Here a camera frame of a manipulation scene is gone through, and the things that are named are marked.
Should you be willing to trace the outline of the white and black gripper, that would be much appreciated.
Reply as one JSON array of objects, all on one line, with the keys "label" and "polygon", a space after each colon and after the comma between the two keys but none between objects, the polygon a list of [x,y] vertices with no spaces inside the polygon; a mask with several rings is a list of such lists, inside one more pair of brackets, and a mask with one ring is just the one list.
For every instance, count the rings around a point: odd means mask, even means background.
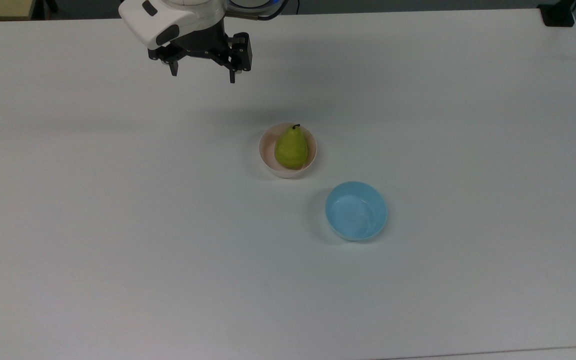
[{"label": "white and black gripper", "polygon": [[210,51],[235,84],[237,75],[252,70],[253,52],[247,32],[226,34],[226,9],[225,0],[124,0],[119,16],[147,48],[149,59],[167,65],[172,76],[190,51]]}]

